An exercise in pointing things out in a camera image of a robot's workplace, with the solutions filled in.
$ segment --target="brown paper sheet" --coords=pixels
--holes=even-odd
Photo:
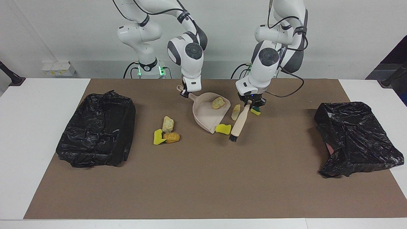
[[[133,145],[121,167],[72,168],[55,156],[25,219],[398,218],[407,200],[389,170],[322,178],[328,157],[313,120],[322,102],[349,101],[338,80],[308,79],[288,98],[264,95],[236,143],[201,129],[180,80],[92,79],[90,93],[133,99]],[[232,80],[203,80],[203,90],[239,103]],[[288,94],[295,79],[273,79]],[[233,124],[232,108],[224,124]],[[153,145],[168,115],[181,141]]]

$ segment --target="yellow sponge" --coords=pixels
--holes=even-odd
[[[159,145],[159,144],[161,144],[161,143],[163,143],[165,141],[166,141],[166,139],[162,138],[162,130],[161,129],[154,131],[154,145]]]
[[[232,125],[225,125],[225,124],[219,124],[216,126],[216,133],[222,133],[226,135],[230,135],[230,130],[232,129]]]
[[[259,115],[261,114],[261,112],[259,112],[259,111],[257,111],[257,110],[254,110],[253,108],[250,109],[250,112],[253,113],[253,114],[255,114],[255,115],[257,115],[257,116],[259,116]]]

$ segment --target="beige dustpan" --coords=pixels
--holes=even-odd
[[[177,90],[181,92],[183,87],[178,85]],[[217,97],[222,97],[225,101],[225,105],[219,109],[213,109],[212,102]],[[194,101],[192,112],[194,114],[195,121],[206,131],[209,131],[212,134],[215,133],[216,126],[221,123],[223,117],[230,108],[230,101],[225,97],[212,92],[206,92],[200,96],[195,96],[194,94],[189,93],[189,98]]]

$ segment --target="white wall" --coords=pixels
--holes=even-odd
[[[227,78],[250,60],[254,30],[267,20],[267,0],[181,1],[209,38],[203,78]],[[310,44],[298,75],[305,78],[364,79],[407,34],[405,0],[304,1]],[[169,15],[152,18],[163,36],[151,43],[179,76],[166,44],[184,30]],[[0,60],[21,76],[45,77],[41,62],[55,56],[71,61],[79,77],[121,77],[137,58],[116,36],[128,22],[111,0],[3,0],[0,20]]]

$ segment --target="black bristles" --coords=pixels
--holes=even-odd
[[[233,142],[236,142],[236,141],[237,141],[237,138],[238,138],[238,137],[233,136],[233,135],[230,135],[230,136],[229,136],[229,140],[231,140],[231,141],[233,141]]]

